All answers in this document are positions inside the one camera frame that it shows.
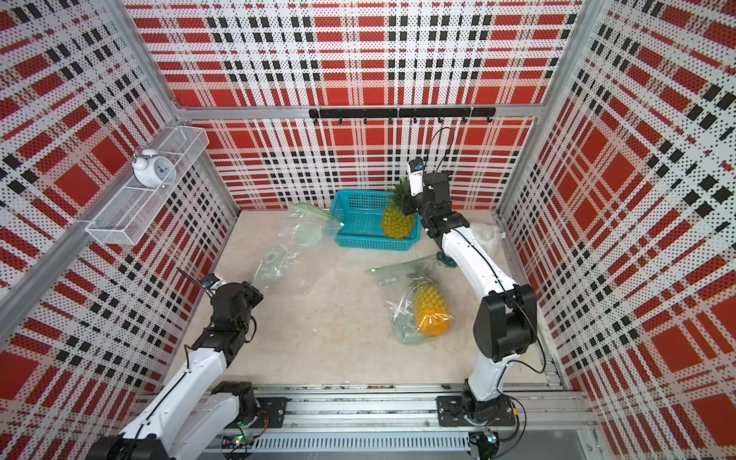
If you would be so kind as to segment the green-yellow pineapple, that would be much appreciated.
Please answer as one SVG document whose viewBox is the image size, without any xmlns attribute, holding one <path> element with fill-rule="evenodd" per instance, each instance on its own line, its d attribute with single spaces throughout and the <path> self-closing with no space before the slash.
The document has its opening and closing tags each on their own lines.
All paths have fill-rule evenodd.
<svg viewBox="0 0 736 460">
<path fill-rule="evenodd" d="M 414 215 L 405 215 L 402 204 L 404 194 L 409 190 L 409 179 L 402 178 L 393 188 L 387 207 L 381 218 L 381 228 L 387 237 L 395 240 L 405 239 L 415 226 Z"/>
</svg>

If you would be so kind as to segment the clear zip-top bag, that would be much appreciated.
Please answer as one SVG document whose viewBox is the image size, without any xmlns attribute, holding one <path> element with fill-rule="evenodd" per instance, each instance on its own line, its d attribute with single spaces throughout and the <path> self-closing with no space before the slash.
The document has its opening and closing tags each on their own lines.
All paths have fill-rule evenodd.
<svg viewBox="0 0 736 460">
<path fill-rule="evenodd" d="M 368 275 L 381 291 L 383 303 L 390 314 L 392 332 L 396 341 L 404 345 L 419 345 L 438 338 L 425 337 L 418 331 L 414 317 L 412 295 L 412 277 L 416 274 L 424 274 L 431 278 L 439 287 L 442 295 L 444 295 L 439 278 L 436 275 L 438 268 L 440 268 L 440 264 L 438 264 L 436 258 L 429 256 L 405 263 L 391 264 L 390 266 L 370 268 L 367 270 Z"/>
<path fill-rule="evenodd" d="M 344 223 L 329 212 L 306 202 L 293 203 L 278 235 L 274 249 L 260 260 L 250 282 L 259 289 L 275 287 L 289 280 L 326 243 L 333 242 Z"/>
</svg>

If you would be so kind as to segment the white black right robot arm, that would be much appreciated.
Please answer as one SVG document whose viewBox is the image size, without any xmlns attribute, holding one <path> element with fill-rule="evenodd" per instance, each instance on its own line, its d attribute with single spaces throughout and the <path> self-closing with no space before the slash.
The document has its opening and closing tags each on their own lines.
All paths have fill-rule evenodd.
<svg viewBox="0 0 736 460">
<path fill-rule="evenodd" d="M 416 214 L 425 233 L 469 281 L 479 299 L 473 324 L 478 349 L 475 369 L 464 389 L 467 411 L 498 404 L 512 363 L 539 339 L 537 295 L 503 272 L 473 233 L 471 224 L 452 209 L 445 172 L 424 172 L 418 160 L 408 166 L 408 190 L 400 198 L 406 215 Z"/>
</svg>

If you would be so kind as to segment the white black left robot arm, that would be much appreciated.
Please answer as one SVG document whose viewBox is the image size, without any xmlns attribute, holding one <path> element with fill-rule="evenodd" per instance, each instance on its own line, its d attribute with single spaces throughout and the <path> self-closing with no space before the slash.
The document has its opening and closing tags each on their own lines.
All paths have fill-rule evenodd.
<svg viewBox="0 0 736 460">
<path fill-rule="evenodd" d="M 252 310 L 264 295 L 247 282 L 219 286 L 210 324 L 185 363 L 120 433 L 97 440 L 88 459 L 197 459 L 223 429 L 250 423 L 261 408 L 247 381 L 216 380 L 257 330 Z"/>
</svg>

